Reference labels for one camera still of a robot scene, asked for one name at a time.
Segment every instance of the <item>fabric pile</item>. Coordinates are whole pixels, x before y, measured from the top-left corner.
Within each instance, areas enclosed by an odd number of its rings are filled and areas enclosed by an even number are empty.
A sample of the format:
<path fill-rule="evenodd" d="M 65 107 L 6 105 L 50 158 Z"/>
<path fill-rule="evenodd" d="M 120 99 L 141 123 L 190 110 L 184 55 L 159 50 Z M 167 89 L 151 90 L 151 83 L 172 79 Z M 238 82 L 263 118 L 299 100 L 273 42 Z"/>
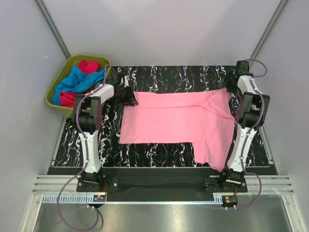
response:
<path fill-rule="evenodd" d="M 89 93 L 105 76 L 104 69 L 98 72 L 99 62 L 82 60 L 55 88 L 52 103 L 72 108 L 76 94 Z"/>

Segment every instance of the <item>white wall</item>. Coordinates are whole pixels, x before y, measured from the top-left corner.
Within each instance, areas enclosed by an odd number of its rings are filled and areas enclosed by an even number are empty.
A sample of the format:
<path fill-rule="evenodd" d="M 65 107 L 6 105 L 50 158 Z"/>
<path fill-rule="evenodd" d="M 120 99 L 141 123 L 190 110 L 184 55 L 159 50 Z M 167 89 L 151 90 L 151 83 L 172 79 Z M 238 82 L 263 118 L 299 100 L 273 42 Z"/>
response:
<path fill-rule="evenodd" d="M 36 176 L 44 174 L 61 116 L 44 96 L 65 62 L 33 0 L 0 7 L 0 227 L 21 231 Z"/>
<path fill-rule="evenodd" d="M 289 1 L 258 59 L 268 67 L 259 79 L 270 95 L 266 128 L 280 171 L 290 176 L 298 205 L 309 229 L 309 1 Z M 253 64 L 254 74 L 263 67 Z"/>
<path fill-rule="evenodd" d="M 235 65 L 280 0 L 43 0 L 71 55 L 113 65 Z"/>

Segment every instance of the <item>red cloth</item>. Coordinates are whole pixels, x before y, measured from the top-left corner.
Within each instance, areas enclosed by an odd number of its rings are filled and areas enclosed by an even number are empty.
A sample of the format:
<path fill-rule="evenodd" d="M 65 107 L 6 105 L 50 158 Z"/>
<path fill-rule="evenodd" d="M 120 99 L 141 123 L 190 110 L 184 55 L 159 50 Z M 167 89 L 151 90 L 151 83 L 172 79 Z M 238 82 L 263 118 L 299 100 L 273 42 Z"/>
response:
<path fill-rule="evenodd" d="M 86 60 L 82 60 L 79 65 L 77 66 L 77 68 L 84 72 L 85 75 L 88 75 L 88 74 L 91 74 L 91 73 L 94 73 L 96 71 L 98 71 L 98 67 L 99 67 L 99 62 L 87 62 Z"/>
<path fill-rule="evenodd" d="M 64 107 L 73 108 L 76 95 L 77 95 L 76 93 L 68 93 L 68 92 L 59 93 L 60 105 Z"/>
<path fill-rule="evenodd" d="M 84 72 L 85 75 L 92 74 L 98 71 L 99 62 L 87 62 L 86 60 L 82 60 L 77 68 Z M 91 87 L 89 90 L 87 90 L 85 93 L 89 93 L 94 89 L 94 87 Z M 74 102 L 75 102 L 76 93 L 69 93 L 69 92 L 62 92 L 59 94 L 60 99 L 60 105 L 64 107 L 73 108 Z"/>

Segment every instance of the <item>black marble surface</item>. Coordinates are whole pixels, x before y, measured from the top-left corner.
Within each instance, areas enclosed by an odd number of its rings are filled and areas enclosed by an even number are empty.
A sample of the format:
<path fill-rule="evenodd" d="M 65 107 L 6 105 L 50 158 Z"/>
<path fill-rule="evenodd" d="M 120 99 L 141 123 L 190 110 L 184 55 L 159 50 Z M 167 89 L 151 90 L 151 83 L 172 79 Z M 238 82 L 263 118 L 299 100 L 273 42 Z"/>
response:
<path fill-rule="evenodd" d="M 201 92 L 222 88 L 228 70 L 234 66 L 139 66 L 118 67 L 130 77 L 134 91 L 156 93 Z M 240 92 L 231 94 L 230 109 L 235 116 Z M 127 144 L 118 143 L 123 106 L 115 99 L 105 102 L 103 122 L 98 134 L 98 150 L 104 167 L 206 167 L 194 162 L 191 143 L 179 144 Z M 232 151 L 237 135 L 235 124 Z M 249 166 L 269 166 L 260 133 L 254 137 L 246 161 Z M 81 141 L 77 131 L 67 119 L 54 162 L 56 167 L 83 165 Z"/>

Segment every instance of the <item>blue cloth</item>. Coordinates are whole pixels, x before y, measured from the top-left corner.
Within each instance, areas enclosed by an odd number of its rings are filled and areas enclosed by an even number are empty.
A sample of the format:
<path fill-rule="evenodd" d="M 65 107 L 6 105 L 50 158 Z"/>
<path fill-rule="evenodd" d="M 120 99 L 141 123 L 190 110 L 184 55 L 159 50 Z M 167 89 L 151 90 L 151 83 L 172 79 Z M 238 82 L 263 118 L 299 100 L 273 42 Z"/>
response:
<path fill-rule="evenodd" d="M 105 70 L 99 72 L 93 72 L 89 75 L 85 75 L 84 72 L 80 71 L 77 66 L 72 68 L 71 73 L 67 78 L 64 78 L 59 85 L 55 88 L 53 95 L 53 104 L 60 105 L 59 93 L 70 92 L 70 93 L 82 93 L 90 89 L 96 84 L 96 82 L 104 79 Z"/>

